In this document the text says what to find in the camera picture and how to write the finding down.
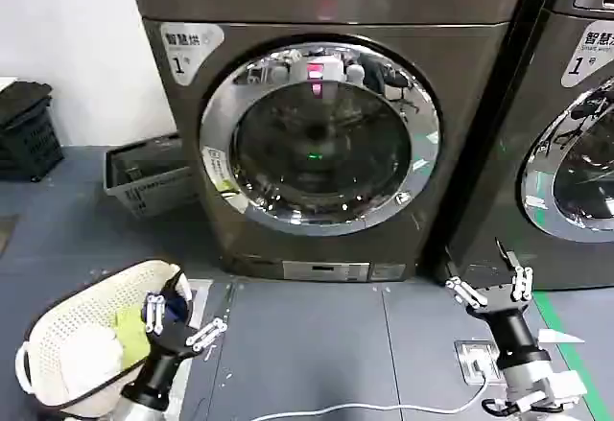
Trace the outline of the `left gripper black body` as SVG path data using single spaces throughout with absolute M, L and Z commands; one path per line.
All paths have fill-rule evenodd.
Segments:
M 131 383 L 131 400 L 140 405 L 168 405 L 169 395 L 180 364 L 197 356 L 186 341 L 197 329 L 182 322 L 163 326 L 160 335 L 147 335 L 150 353 Z

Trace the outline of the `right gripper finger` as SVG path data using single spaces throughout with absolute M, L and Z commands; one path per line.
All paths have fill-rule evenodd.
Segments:
M 473 310 L 477 310 L 488 305 L 488 299 L 484 294 L 478 292 L 471 285 L 460 278 L 457 266 L 451 259 L 446 261 L 445 267 L 447 269 L 448 277 L 444 282 L 444 286 L 452 293 L 458 303 L 463 304 L 466 307 L 470 307 Z
M 523 267 L 513 250 L 508 250 L 503 243 L 496 238 L 496 246 L 502 259 L 506 262 L 512 273 L 511 300 L 513 302 L 532 300 L 533 269 Z

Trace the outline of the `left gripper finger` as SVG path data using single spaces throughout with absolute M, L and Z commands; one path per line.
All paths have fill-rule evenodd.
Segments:
M 204 350 L 226 331 L 226 322 L 215 317 L 194 335 L 189 336 L 185 345 L 192 350 Z
M 161 334 L 165 317 L 171 321 L 186 321 L 186 296 L 177 289 L 183 288 L 184 280 L 180 270 L 164 283 L 159 292 L 149 292 L 146 295 L 142 319 L 147 334 Z

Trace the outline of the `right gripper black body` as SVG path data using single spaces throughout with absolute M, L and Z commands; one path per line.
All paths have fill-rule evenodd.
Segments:
M 523 296 L 514 299 L 512 292 L 511 284 L 478 288 L 473 293 L 478 305 L 467 306 L 466 312 L 488 325 L 499 350 L 496 361 L 499 369 L 549 362 L 549 353 L 539 347 L 524 318 L 528 301 Z

